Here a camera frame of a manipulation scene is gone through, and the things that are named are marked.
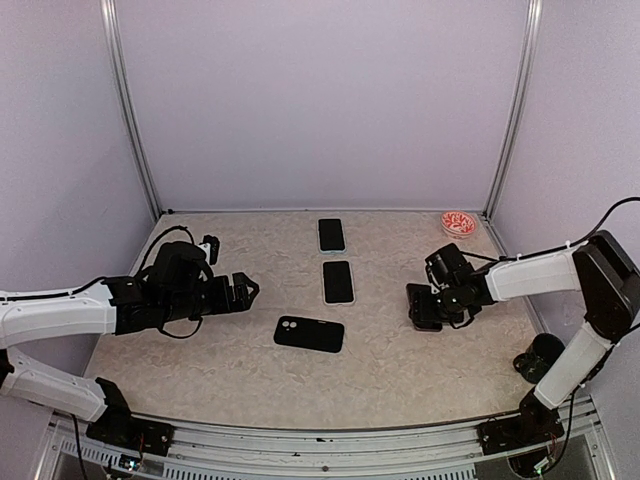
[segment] red bowl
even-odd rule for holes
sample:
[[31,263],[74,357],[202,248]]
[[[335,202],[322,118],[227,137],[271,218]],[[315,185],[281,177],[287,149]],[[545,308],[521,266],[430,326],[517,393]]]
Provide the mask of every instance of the red bowl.
[[476,231],[476,220],[468,213],[457,210],[444,212],[440,219],[445,233],[454,238],[467,238]]

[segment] black smartphone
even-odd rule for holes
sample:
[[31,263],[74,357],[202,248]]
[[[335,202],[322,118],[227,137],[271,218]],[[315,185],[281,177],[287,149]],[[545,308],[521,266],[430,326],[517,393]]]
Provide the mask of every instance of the black smartphone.
[[338,353],[342,350],[344,325],[303,317],[280,317],[273,340],[278,345]]
[[318,238],[322,253],[342,253],[347,249],[342,231],[342,221],[339,218],[318,220]]
[[322,264],[322,279],[326,303],[353,303],[355,297],[349,262],[324,262]]

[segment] tabletop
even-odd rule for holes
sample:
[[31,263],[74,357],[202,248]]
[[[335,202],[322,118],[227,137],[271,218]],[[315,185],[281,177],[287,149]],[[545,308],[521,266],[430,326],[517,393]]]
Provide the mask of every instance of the tabletop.
[[[319,251],[320,218],[342,219],[346,253]],[[172,225],[189,227],[199,241],[217,236],[216,275],[245,272],[260,294],[247,312],[205,317],[188,340],[155,330],[102,337],[86,374],[116,382],[135,412],[265,428],[387,428],[515,410],[531,389],[511,363],[535,336],[521,300],[485,307],[461,330],[413,328],[405,286],[426,283],[424,258],[452,241],[439,214],[173,214],[160,219],[147,244]],[[482,225],[456,243],[497,253]],[[332,260],[351,265],[351,305],[323,301],[322,264]],[[342,350],[275,344],[283,315],[342,323]],[[166,326],[180,335],[193,328],[188,320]]]

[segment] beige table surface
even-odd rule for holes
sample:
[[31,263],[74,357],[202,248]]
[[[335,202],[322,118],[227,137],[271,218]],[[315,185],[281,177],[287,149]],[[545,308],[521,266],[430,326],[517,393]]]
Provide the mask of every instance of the beige table surface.
[[[342,219],[346,254],[319,252],[316,222],[325,217]],[[250,311],[207,317],[189,340],[155,330],[102,337],[87,376],[115,381],[133,411],[237,426],[378,428],[513,410],[531,388],[511,365],[535,335],[522,301],[487,307],[463,330],[413,329],[405,285],[426,283],[424,258],[450,242],[437,214],[176,214],[163,216],[150,238],[178,224],[197,241],[217,235],[215,273],[244,271],[261,291]],[[458,243],[496,254],[483,228]],[[335,259],[351,263],[353,305],[323,302],[322,262]],[[276,345],[285,314],[343,323],[342,351]],[[185,334],[194,325],[167,330]]]

